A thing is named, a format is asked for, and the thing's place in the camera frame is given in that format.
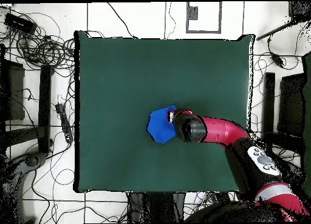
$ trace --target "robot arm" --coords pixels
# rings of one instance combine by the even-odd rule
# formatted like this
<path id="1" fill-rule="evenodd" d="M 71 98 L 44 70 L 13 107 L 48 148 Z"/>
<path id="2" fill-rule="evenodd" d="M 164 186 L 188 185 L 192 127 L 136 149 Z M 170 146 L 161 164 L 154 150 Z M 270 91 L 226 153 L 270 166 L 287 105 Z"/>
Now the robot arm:
<path id="1" fill-rule="evenodd" d="M 189 109 L 168 113 L 176 135 L 185 142 L 217 143 L 225 148 L 237 186 L 247 200 L 268 201 L 296 212 L 307 210 L 282 178 L 280 169 L 238 125 L 215 118 L 192 114 Z"/>

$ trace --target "white button panel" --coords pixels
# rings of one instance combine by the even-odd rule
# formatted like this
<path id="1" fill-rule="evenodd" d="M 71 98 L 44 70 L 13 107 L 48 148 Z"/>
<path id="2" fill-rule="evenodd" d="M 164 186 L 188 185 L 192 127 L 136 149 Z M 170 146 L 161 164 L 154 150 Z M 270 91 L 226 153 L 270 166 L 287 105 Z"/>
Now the white button panel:
<path id="1" fill-rule="evenodd" d="M 273 160 L 266 156 L 265 152 L 256 146 L 252 146 L 247 151 L 250 158 L 254 161 L 255 165 L 262 172 L 274 176 L 280 175 L 279 170 L 276 168 Z"/>

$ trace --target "power adapter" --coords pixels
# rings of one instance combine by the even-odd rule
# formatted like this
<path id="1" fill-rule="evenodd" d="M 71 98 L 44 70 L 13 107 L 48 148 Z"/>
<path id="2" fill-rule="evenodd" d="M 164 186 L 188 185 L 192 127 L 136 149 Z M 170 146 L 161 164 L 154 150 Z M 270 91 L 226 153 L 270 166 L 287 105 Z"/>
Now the power adapter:
<path id="1" fill-rule="evenodd" d="M 269 49 L 272 61 L 276 65 L 278 65 L 279 67 L 284 68 L 284 62 L 281 59 L 281 57 L 279 55 L 277 55 L 276 53 L 271 52 L 271 50 L 270 50 L 270 42 L 271 42 L 271 36 L 268 38 L 267 43 L 268 43 L 268 49 Z"/>
<path id="2" fill-rule="evenodd" d="M 37 24 L 11 13 L 6 14 L 4 24 L 29 35 L 34 35 L 37 27 Z"/>
<path id="3" fill-rule="evenodd" d="M 284 66 L 284 62 L 283 62 L 283 60 L 281 59 L 281 57 L 279 55 L 277 55 L 275 53 L 272 53 L 272 52 L 270 52 L 270 55 L 271 55 L 272 61 L 274 61 L 274 63 L 276 65 L 278 65 L 281 68 L 284 68 L 283 67 Z"/>

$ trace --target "cable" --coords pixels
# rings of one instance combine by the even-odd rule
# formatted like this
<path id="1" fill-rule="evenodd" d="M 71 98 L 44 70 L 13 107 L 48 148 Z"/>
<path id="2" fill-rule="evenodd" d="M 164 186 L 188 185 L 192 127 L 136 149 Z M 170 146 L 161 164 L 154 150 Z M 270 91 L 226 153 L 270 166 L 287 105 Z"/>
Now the cable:
<path id="1" fill-rule="evenodd" d="M 33 188 L 33 183 L 35 182 L 35 179 L 36 179 L 36 169 L 35 169 L 35 176 L 34 176 L 34 178 L 33 178 L 33 180 L 32 180 L 31 189 L 32 189 L 32 191 L 33 191 L 38 197 L 41 197 L 42 199 L 44 199 L 44 200 L 46 200 L 46 201 L 48 202 L 48 207 L 47 207 L 47 209 L 44 211 L 44 213 L 43 213 L 43 215 L 41 216 L 40 221 L 39 221 L 39 224 L 41 224 L 43 217 L 45 216 L 47 210 L 50 208 L 50 201 L 48 201 L 48 199 L 46 199 L 45 197 L 39 195 L 39 194 L 35 191 L 35 189 Z"/>
<path id="2" fill-rule="evenodd" d="M 171 19 L 174 21 L 175 26 L 174 26 L 173 31 L 172 31 L 171 33 L 169 33 L 169 34 L 168 34 L 167 39 L 169 38 L 169 36 L 170 36 L 171 34 L 173 34 L 173 33 L 174 33 L 175 28 L 176 28 L 176 21 L 175 21 L 175 19 L 173 19 L 172 15 L 171 15 L 171 6 L 172 6 L 172 2 L 169 4 L 168 14 L 169 14 L 169 17 L 171 17 Z"/>
<path id="3" fill-rule="evenodd" d="M 136 36 L 133 36 L 128 29 L 128 26 L 125 24 L 125 22 L 121 19 L 121 17 L 119 16 L 119 14 L 115 11 L 115 9 L 113 8 L 113 6 L 111 6 L 111 4 L 109 2 L 107 2 L 107 4 L 111 7 L 111 9 L 114 11 L 114 13 L 117 15 L 117 17 L 120 19 L 120 21 L 122 21 L 122 23 L 125 25 L 126 30 L 128 31 L 129 35 L 133 38 L 137 38 Z"/>
<path id="4" fill-rule="evenodd" d="M 25 107 L 23 104 L 21 104 L 19 101 L 15 100 L 13 97 L 10 97 L 10 99 L 13 99 L 16 103 L 20 104 L 20 105 L 25 109 L 25 111 L 26 111 L 26 113 L 27 113 L 27 115 L 28 115 L 28 117 L 29 117 L 29 120 L 30 120 L 30 122 L 32 123 L 33 128 L 36 130 L 36 136 L 37 136 L 37 138 L 39 139 L 38 130 L 37 130 L 37 128 L 35 127 L 35 123 L 33 122 L 32 118 L 30 117 L 29 112 L 28 112 L 28 110 L 26 109 L 26 107 Z"/>
<path id="5" fill-rule="evenodd" d="M 43 13 L 19 13 L 14 10 L 12 11 L 17 13 L 19 17 L 26 18 L 27 20 L 34 23 L 36 22 L 31 17 L 27 16 L 27 14 L 40 14 L 49 17 L 56 24 L 59 31 L 58 36 L 47 36 L 46 31 L 40 26 L 36 28 L 36 32 L 34 35 L 28 35 L 16 29 L 7 30 L 8 34 L 6 34 L 6 36 L 1 39 L 2 41 L 4 39 L 10 39 L 10 47 L 13 41 L 16 41 L 16 50 L 19 54 L 16 55 L 17 62 L 18 58 L 24 59 L 25 63 L 31 68 L 31 70 L 40 70 L 40 65 L 42 64 L 50 64 L 55 69 L 73 68 L 72 64 L 74 54 L 74 40 L 72 38 L 64 41 L 60 37 L 60 27 L 52 17 Z"/>

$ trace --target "button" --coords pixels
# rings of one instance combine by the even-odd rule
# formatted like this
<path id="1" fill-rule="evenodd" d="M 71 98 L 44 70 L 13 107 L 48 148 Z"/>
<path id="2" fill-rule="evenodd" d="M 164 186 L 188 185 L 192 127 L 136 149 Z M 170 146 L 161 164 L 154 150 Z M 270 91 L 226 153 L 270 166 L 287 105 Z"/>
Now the button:
<path id="1" fill-rule="evenodd" d="M 258 163 L 262 164 L 262 165 L 270 165 L 272 164 L 272 160 L 270 157 L 267 157 L 266 155 L 260 155 L 257 158 Z"/>

